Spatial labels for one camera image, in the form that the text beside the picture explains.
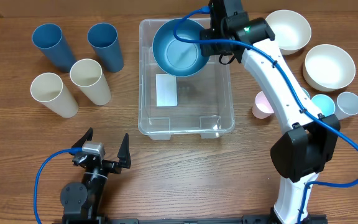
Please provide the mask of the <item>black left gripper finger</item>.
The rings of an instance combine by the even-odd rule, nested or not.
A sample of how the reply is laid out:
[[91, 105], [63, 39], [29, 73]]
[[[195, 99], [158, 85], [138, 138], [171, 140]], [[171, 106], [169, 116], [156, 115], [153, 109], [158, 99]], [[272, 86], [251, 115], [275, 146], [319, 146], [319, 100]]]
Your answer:
[[87, 132], [76, 142], [72, 145], [72, 148], [80, 147], [82, 148], [86, 141], [91, 141], [93, 137], [93, 128], [89, 128]]
[[122, 140], [119, 152], [117, 154], [119, 159], [119, 165], [123, 168], [131, 168], [131, 155], [129, 152], [129, 135], [126, 133], [124, 139]]

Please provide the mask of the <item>cream bowl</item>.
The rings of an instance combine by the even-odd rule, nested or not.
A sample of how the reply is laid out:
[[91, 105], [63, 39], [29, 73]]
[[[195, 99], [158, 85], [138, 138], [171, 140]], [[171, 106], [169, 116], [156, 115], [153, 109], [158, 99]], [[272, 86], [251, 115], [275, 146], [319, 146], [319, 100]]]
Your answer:
[[291, 10], [277, 10], [266, 19], [275, 34], [282, 55], [294, 54], [308, 44], [312, 32], [309, 22]]
[[315, 90], [330, 92], [347, 87], [356, 75], [352, 57], [342, 48], [321, 44], [308, 51], [303, 77]]

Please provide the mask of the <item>pink small cup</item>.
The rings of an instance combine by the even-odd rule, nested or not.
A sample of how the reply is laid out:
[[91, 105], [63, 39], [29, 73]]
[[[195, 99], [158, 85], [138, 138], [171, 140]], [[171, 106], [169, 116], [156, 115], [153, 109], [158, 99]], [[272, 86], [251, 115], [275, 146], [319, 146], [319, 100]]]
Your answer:
[[260, 91], [255, 97], [252, 114], [258, 119], [265, 119], [274, 114], [273, 108], [262, 91]]

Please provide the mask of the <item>cream bowl front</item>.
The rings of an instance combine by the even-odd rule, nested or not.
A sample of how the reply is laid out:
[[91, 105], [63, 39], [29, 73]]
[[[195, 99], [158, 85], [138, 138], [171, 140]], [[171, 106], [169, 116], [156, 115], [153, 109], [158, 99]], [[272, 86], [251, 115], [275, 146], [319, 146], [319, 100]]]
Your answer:
[[321, 44], [308, 51], [303, 77], [315, 90], [330, 92], [347, 87], [356, 75], [352, 57], [342, 48]]

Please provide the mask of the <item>light blue small cup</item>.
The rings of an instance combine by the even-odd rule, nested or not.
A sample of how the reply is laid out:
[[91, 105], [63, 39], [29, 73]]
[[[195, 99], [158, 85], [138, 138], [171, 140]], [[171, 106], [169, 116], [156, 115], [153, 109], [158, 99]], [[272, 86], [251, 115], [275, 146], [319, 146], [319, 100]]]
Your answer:
[[321, 110], [323, 115], [330, 116], [335, 113], [335, 103], [328, 95], [315, 95], [312, 97], [311, 101]]

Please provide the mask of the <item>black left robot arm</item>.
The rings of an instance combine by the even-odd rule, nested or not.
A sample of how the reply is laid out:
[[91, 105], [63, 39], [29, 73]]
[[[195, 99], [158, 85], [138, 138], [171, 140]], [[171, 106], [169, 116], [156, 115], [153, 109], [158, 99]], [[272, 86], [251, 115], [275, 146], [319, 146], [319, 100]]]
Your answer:
[[93, 129], [89, 128], [72, 148], [73, 164], [85, 169], [82, 181], [70, 182], [60, 193], [63, 205], [63, 223], [111, 223], [106, 215], [99, 212], [99, 206], [108, 180], [108, 174], [120, 174], [122, 169], [131, 167], [129, 135], [126, 134], [119, 148], [116, 161], [106, 160], [104, 144], [92, 140]]

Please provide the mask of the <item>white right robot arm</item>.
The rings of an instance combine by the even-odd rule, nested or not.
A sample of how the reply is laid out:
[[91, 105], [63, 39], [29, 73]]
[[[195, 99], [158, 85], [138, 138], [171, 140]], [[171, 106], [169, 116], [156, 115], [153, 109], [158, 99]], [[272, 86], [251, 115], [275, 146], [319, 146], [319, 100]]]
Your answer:
[[305, 95], [265, 19], [250, 20], [242, 6], [224, 1], [210, 1], [198, 12], [211, 18], [211, 27], [200, 33], [202, 54], [233, 54], [255, 78], [278, 118], [283, 135], [270, 157], [281, 179], [268, 222], [327, 223], [326, 216], [309, 215], [306, 208], [312, 186], [332, 159], [339, 120], [324, 115]]

